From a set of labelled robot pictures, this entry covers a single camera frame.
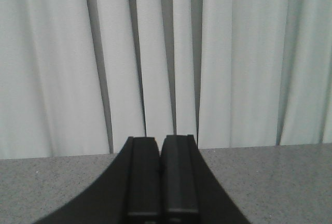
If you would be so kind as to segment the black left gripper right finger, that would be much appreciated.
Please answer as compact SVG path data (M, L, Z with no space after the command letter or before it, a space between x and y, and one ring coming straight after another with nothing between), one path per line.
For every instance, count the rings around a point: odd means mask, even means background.
M192 135L168 135L162 146L166 223L248 223L201 155Z

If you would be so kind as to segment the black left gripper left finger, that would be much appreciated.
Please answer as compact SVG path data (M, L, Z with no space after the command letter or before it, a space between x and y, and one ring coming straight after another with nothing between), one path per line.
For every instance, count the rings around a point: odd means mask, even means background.
M38 223L161 223L160 158L152 137L128 137L82 193Z

